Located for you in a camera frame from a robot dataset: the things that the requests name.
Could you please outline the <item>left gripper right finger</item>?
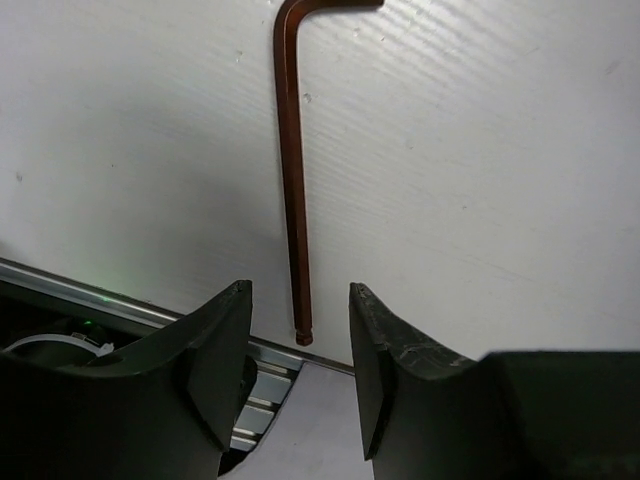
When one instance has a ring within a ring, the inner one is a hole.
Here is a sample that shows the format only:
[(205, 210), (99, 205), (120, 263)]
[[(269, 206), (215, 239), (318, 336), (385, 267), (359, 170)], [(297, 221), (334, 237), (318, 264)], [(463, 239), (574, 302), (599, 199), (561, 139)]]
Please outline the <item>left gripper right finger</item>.
[(364, 283), (349, 286), (349, 328), (364, 458), (377, 454), (405, 371), (441, 379), (474, 364), (410, 325)]

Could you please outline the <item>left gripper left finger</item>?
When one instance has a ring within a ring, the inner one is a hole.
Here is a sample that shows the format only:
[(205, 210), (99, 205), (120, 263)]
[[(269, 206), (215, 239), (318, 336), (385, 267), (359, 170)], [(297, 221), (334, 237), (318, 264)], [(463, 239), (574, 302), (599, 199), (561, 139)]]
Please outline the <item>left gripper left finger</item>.
[(171, 439), (195, 428), (221, 451), (230, 446), (252, 316), (252, 282), (237, 280), (156, 332), (89, 364), (114, 393), (178, 422)]

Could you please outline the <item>large red hex key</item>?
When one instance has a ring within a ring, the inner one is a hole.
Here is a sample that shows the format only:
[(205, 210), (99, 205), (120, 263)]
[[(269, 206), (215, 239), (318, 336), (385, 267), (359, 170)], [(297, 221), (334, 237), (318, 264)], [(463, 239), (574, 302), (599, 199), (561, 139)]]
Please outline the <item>large red hex key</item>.
[(291, 0), (282, 3), (274, 21), (274, 86), (293, 324), (295, 342), (303, 347), (311, 345), (314, 337), (297, 56), (299, 27), (318, 11), (378, 9), (383, 5), (378, 0)]

